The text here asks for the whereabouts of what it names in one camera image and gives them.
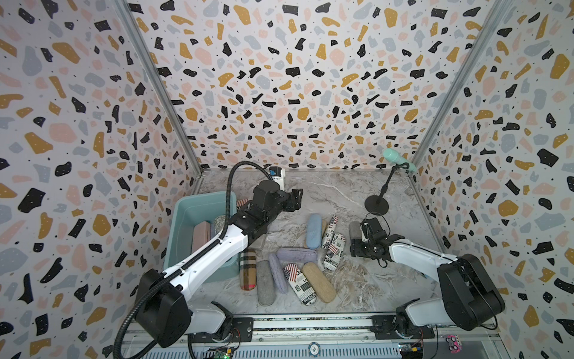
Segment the newspaper flag case front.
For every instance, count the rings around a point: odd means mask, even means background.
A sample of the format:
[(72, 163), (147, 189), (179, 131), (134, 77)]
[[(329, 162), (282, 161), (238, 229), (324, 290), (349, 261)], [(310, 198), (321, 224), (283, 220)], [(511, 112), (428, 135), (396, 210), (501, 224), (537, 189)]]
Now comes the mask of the newspaper flag case front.
[(284, 266), (283, 273), (288, 284), (293, 289), (299, 301), (306, 306), (313, 305), (317, 300), (315, 290), (297, 264), (289, 263)]

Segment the tan case behind blue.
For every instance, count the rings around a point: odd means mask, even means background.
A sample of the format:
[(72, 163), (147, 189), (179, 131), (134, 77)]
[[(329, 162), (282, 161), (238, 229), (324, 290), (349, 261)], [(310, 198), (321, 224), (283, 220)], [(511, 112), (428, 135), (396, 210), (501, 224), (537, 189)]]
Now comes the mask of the tan case behind blue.
[(321, 220), (321, 236), (324, 236), (325, 231), (327, 230), (328, 227), (328, 221), (326, 221), (325, 219)]

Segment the grey felt case front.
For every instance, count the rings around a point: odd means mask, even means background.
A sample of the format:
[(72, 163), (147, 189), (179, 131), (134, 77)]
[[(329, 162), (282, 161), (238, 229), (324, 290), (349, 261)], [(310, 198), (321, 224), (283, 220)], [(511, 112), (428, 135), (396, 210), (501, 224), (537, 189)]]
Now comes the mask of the grey felt case front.
[(257, 296), (263, 307), (273, 305), (277, 297), (271, 266), (267, 260), (257, 263)]

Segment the pink toy car on rail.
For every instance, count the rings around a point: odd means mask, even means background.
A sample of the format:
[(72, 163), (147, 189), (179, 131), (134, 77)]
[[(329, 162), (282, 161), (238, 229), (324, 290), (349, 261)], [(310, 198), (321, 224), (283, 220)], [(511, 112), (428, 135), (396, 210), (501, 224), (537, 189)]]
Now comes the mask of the pink toy car on rail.
[(452, 334), (448, 335), (445, 338), (445, 342), (448, 345), (448, 350), (450, 351), (450, 353), (456, 354), (456, 353), (461, 352), (462, 344), (461, 344), (459, 337), (457, 335), (452, 335)]

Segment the plaid tartan glasses case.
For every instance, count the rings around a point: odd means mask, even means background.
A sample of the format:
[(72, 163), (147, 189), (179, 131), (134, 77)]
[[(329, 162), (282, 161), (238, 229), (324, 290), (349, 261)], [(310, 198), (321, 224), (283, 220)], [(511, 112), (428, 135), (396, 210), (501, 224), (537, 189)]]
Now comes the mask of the plaid tartan glasses case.
[(253, 249), (247, 248), (241, 253), (239, 267), (240, 288), (254, 290), (257, 285), (257, 255)]

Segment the pink glasses case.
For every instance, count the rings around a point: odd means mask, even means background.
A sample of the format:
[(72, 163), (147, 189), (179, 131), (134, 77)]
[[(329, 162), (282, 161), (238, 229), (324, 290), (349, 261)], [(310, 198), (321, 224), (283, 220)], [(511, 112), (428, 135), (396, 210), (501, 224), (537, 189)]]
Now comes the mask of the pink glasses case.
[(211, 238), (211, 224), (208, 221), (197, 224), (193, 230), (191, 253), (199, 251)]

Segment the teal plastic storage box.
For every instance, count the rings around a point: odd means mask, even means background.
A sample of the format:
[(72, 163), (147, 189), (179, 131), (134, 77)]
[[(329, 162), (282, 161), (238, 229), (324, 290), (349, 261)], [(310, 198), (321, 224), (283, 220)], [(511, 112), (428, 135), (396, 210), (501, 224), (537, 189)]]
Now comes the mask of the teal plastic storage box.
[[(178, 200), (170, 227), (164, 269), (174, 266), (192, 254), (195, 227), (204, 221), (213, 227), (215, 219), (225, 214), (225, 203), (225, 191), (196, 194)], [(226, 281), (237, 277), (239, 272), (239, 254), (235, 254), (217, 269), (206, 283)]]

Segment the grey felt case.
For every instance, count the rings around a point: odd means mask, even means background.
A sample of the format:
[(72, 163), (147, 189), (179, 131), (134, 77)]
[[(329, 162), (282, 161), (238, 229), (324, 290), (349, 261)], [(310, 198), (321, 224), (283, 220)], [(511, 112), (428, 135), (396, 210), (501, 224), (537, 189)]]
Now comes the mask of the grey felt case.
[(277, 297), (271, 266), (267, 260), (257, 263), (257, 296), (263, 307), (273, 305)]
[(350, 240), (363, 240), (363, 232), (360, 226), (360, 222), (352, 221), (348, 227)]

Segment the light blue felt case right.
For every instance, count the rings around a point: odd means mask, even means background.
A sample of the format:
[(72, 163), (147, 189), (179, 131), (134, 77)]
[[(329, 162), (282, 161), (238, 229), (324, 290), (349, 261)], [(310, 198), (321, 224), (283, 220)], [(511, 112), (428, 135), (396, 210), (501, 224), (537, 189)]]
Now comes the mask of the light blue felt case right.
[(306, 246), (313, 250), (319, 248), (321, 246), (322, 233), (322, 217), (314, 213), (307, 221)]

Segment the tan felt case front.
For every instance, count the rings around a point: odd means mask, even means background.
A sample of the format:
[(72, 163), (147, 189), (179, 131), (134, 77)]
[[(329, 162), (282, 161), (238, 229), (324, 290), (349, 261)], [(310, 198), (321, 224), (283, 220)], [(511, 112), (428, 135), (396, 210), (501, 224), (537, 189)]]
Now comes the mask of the tan felt case front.
[(305, 263), (302, 272), (322, 302), (330, 303), (336, 298), (334, 286), (315, 263)]

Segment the purple felt case horizontal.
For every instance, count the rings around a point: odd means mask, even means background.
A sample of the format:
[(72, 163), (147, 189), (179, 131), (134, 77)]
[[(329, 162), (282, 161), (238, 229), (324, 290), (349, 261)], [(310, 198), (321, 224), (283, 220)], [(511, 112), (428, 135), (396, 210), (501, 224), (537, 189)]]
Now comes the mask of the purple felt case horizontal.
[(276, 256), (280, 261), (289, 263), (316, 263), (318, 260), (317, 252), (308, 248), (280, 248)]

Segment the green microphone on black stand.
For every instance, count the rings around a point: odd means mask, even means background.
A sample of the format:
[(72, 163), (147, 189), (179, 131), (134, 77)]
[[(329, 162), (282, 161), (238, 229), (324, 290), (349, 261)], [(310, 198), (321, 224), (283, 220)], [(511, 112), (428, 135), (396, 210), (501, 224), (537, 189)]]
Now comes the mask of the green microphone on black stand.
[(391, 172), (386, 182), (381, 186), (379, 195), (369, 196), (365, 200), (367, 212), (373, 215), (385, 215), (389, 211), (390, 205), (384, 196), (388, 191), (390, 180), (393, 178), (395, 172), (397, 170), (405, 170), (407, 173), (413, 173), (416, 170), (416, 166), (401, 156), (396, 150), (388, 148), (384, 151), (383, 156), (385, 160), (393, 164), (393, 167), (391, 167)]

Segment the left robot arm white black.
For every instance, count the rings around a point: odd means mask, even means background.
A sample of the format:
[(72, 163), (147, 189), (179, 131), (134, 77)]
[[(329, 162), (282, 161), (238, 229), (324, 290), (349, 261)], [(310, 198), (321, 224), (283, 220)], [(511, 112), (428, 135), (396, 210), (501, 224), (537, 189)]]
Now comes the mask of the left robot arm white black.
[(279, 214), (299, 210), (302, 199), (301, 189), (286, 192), (273, 180), (262, 181), (252, 200), (230, 217), (216, 237), (164, 272), (152, 269), (143, 275), (132, 319), (162, 348), (175, 344), (184, 334), (226, 337), (231, 313), (215, 302), (193, 305), (192, 296), (227, 260), (266, 234)]

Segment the newspaper flag case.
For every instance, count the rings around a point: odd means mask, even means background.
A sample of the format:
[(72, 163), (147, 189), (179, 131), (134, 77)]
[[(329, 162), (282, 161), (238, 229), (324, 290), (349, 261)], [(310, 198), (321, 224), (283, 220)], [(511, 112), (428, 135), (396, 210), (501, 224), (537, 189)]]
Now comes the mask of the newspaper flag case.
[(247, 203), (249, 203), (249, 202), (250, 202), (250, 200), (249, 200), (249, 199), (246, 199), (246, 198), (237, 200), (237, 201), (236, 201), (236, 208), (237, 208), (237, 210), (240, 210), (243, 206), (245, 206), (245, 205), (246, 205)]
[(329, 221), (325, 231), (324, 231), (324, 235), (322, 238), (322, 248), (323, 249), (327, 249), (330, 246), (330, 243), (333, 240), (333, 236), (336, 230), (336, 225), (338, 223), (338, 216), (337, 215), (333, 215), (331, 220)]
[(345, 249), (345, 237), (341, 233), (334, 233), (324, 257), (324, 268), (330, 271), (338, 269)]
[(288, 284), (293, 289), (299, 301), (306, 306), (313, 305), (317, 300), (315, 290), (297, 264), (289, 263), (284, 266), (283, 273)]

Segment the purple felt case diagonal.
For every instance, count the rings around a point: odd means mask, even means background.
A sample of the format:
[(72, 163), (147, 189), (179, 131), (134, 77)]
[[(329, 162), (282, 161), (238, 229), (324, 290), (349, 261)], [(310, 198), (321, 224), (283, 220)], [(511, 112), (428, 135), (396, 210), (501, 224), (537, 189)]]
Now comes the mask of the purple felt case diagonal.
[(274, 284), (276, 288), (282, 294), (287, 294), (289, 289), (288, 281), (283, 273), (283, 268), (281, 266), (281, 262), (278, 256), (275, 253), (270, 253), (269, 256), (269, 264), (271, 268), (271, 274), (274, 280)]

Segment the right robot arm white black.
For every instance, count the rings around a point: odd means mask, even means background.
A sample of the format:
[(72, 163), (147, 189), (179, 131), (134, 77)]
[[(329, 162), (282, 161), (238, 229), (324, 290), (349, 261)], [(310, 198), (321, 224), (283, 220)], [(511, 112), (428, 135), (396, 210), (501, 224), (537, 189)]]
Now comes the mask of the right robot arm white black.
[(414, 299), (398, 308), (393, 328), (411, 337), (426, 326), (455, 325), (465, 331), (485, 327), (504, 312), (505, 302), (481, 260), (472, 254), (454, 256), (418, 245), (403, 236), (389, 235), (376, 218), (349, 226), (353, 257), (397, 263), (410, 267), (439, 284), (441, 296)]

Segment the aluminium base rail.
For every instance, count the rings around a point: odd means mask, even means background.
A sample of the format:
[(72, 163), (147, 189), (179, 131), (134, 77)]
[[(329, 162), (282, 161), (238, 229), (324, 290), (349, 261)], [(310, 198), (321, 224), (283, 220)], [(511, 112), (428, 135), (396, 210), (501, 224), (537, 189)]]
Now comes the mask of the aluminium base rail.
[[(459, 353), (445, 338), (457, 335)], [(441, 325), (408, 338), (393, 330), (389, 313), (237, 315), (226, 337), (185, 334), (154, 346), (146, 358), (508, 358), (502, 339), (483, 328)]]

